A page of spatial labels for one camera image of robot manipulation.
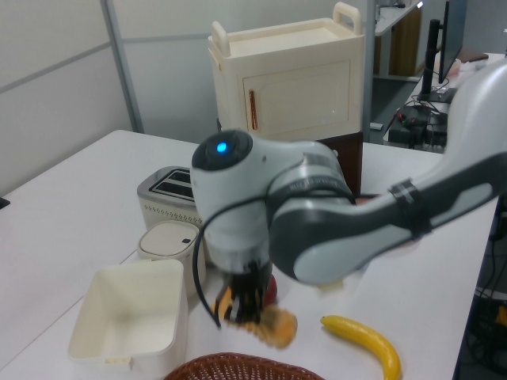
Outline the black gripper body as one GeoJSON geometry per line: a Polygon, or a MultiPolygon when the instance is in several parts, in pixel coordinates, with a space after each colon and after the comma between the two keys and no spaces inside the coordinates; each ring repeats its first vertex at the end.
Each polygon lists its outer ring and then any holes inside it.
{"type": "Polygon", "coordinates": [[[266,296],[272,276],[273,265],[271,262],[259,264],[250,261],[245,266],[246,272],[228,274],[223,285],[223,290],[230,289],[233,297],[236,295],[259,295],[266,296]]]}

